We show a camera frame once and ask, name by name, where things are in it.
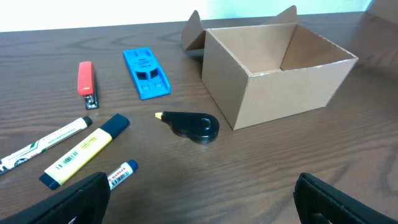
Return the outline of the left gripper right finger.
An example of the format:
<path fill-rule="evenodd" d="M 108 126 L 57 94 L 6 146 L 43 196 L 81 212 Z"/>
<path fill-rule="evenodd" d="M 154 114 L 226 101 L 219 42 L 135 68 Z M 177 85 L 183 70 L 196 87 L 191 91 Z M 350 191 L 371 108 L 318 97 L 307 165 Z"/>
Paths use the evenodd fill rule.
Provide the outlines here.
<path fill-rule="evenodd" d="M 309 173 L 301 173 L 294 202 L 302 224 L 397 224 L 354 198 Z"/>

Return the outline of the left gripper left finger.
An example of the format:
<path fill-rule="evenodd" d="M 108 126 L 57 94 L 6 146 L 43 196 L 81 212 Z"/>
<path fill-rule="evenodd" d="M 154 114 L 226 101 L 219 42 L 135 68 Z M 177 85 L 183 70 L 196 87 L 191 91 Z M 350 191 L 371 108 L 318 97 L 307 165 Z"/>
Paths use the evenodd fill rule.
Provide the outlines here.
<path fill-rule="evenodd" d="M 1 220 L 3 224 L 101 224 L 110 198 L 104 172 L 95 172 L 57 194 Z"/>

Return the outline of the blue capped white marker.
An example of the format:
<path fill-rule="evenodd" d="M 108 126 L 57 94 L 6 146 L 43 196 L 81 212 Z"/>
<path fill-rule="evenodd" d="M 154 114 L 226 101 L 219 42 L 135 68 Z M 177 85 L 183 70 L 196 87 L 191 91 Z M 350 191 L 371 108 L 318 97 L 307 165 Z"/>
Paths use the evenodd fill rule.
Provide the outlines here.
<path fill-rule="evenodd" d="M 107 176 L 110 190 L 113 190 L 130 175 L 133 175 L 136 170 L 138 170 L 138 163 L 135 160 L 131 159 L 122 163 L 116 170 Z"/>

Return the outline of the yellow highlighter with dark cap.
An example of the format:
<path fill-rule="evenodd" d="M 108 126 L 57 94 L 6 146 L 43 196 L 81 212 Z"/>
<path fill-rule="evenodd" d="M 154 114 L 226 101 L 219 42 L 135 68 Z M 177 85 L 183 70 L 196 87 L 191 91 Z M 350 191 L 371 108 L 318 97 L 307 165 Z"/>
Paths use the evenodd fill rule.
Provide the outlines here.
<path fill-rule="evenodd" d="M 130 122 L 125 116 L 119 113 L 115 114 L 60 159 L 46 168 L 44 173 L 39 177 L 39 180 L 51 190 L 56 190 L 75 175 L 112 140 L 118 137 L 129 124 Z"/>

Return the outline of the red stapler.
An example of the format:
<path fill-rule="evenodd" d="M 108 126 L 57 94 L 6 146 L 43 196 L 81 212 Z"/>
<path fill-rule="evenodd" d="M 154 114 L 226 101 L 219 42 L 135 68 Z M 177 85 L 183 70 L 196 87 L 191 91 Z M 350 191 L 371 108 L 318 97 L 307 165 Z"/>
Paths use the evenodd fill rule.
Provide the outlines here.
<path fill-rule="evenodd" d="M 99 100 L 96 92 L 96 77 L 94 64 L 92 61 L 84 61 L 79 63 L 77 91 L 85 100 L 87 110 L 98 109 Z"/>

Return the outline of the black correction tape dispenser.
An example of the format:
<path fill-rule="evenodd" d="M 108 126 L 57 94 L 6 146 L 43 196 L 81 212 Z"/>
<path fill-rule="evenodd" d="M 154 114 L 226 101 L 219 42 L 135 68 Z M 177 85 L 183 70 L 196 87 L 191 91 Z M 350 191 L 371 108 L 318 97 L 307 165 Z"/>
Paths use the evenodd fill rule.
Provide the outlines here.
<path fill-rule="evenodd" d="M 211 143 L 220 130 L 218 120 L 207 113 L 163 111 L 155 117 L 168 124 L 174 134 L 198 144 Z"/>

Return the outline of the brown cardboard box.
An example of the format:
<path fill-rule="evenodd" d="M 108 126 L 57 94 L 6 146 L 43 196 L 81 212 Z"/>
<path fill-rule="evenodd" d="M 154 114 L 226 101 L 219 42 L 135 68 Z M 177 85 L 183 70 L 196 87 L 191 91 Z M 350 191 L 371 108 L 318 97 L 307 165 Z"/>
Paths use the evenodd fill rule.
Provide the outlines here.
<path fill-rule="evenodd" d="M 256 26 L 204 28 L 193 12 L 181 40 L 203 51 L 202 82 L 232 129 L 325 107 L 358 61 L 299 24 L 295 6 Z"/>

